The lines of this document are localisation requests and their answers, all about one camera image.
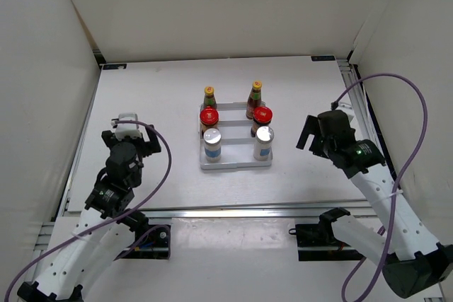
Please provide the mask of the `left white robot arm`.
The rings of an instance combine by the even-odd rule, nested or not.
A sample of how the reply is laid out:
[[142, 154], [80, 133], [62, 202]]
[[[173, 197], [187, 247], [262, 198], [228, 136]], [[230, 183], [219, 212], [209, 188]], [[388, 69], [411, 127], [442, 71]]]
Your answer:
[[143, 160], [169, 147], [154, 126], [116, 119], [101, 134], [110, 151], [97, 174], [71, 238], [26, 265], [20, 275], [49, 255], [54, 259], [35, 280], [17, 290], [22, 301], [82, 301], [98, 276], [120, 258], [146, 242], [150, 233], [167, 225], [151, 225], [140, 211], [158, 191], [155, 187], [129, 208], [134, 189], [142, 183]]

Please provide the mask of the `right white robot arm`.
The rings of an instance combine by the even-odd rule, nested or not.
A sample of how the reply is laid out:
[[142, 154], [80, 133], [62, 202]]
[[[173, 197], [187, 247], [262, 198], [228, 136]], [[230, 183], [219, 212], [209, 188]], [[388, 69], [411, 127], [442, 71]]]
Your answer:
[[297, 225], [298, 239], [315, 246], [349, 245], [380, 267], [386, 283], [400, 298], [444, 281], [452, 273], [452, 246], [441, 244], [417, 217], [377, 146], [355, 138], [350, 118], [342, 110], [308, 116], [297, 148], [303, 149], [310, 136], [310, 152], [344, 172], [369, 202], [386, 235], [371, 231], [348, 210], [334, 208], [322, 213], [308, 232]]

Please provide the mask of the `tall yellow-cap sauce bottle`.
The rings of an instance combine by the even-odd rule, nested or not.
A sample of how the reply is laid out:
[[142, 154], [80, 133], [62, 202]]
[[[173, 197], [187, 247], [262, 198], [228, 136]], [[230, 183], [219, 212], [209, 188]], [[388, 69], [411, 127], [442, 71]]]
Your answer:
[[202, 109], [206, 108], [217, 109], [217, 101], [214, 95], [214, 88], [212, 86], [206, 86], [204, 89]]
[[252, 84], [251, 92], [249, 94], [248, 102], [247, 102], [247, 106], [246, 106], [246, 117], [249, 120], [253, 119], [254, 110], [257, 107], [261, 106], [261, 103], [262, 103], [261, 90], [262, 90], [262, 82], [254, 81]]

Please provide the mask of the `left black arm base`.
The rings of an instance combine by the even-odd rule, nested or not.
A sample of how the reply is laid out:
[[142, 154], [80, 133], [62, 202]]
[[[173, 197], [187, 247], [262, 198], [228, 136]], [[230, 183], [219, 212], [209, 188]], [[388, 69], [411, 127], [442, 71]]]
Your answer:
[[115, 259], [169, 260], [171, 257], [171, 224], [149, 224], [135, 233], [131, 245]]

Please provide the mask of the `silver-lid white shaker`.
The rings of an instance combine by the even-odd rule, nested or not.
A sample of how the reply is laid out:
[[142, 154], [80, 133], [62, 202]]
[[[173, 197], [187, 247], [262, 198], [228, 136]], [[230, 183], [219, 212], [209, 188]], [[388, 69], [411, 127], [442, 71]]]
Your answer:
[[266, 161], [269, 159], [272, 151], [274, 131], [269, 126], [259, 127], [256, 131], [253, 157], [257, 161]]
[[215, 128], [207, 129], [203, 134], [205, 158], [209, 162], [217, 162], [221, 158], [222, 136]]

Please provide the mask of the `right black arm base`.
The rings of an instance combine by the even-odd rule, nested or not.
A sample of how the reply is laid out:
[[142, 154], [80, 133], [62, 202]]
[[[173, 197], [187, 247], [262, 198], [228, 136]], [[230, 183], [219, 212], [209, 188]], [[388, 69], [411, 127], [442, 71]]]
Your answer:
[[288, 233], [296, 238], [300, 262], [359, 261], [363, 258], [348, 244], [323, 238], [317, 224], [296, 224]]

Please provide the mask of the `red-lid sauce jar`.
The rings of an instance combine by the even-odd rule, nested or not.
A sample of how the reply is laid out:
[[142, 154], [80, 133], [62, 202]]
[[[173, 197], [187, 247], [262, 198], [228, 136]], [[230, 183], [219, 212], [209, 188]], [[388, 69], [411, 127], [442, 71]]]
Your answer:
[[273, 118], [273, 112], [266, 106], [257, 107], [253, 112], [253, 124], [251, 126], [251, 136], [255, 137], [260, 127], [268, 126]]
[[211, 128], [216, 129], [219, 122], [219, 113], [216, 109], [206, 107], [200, 112], [200, 137]]

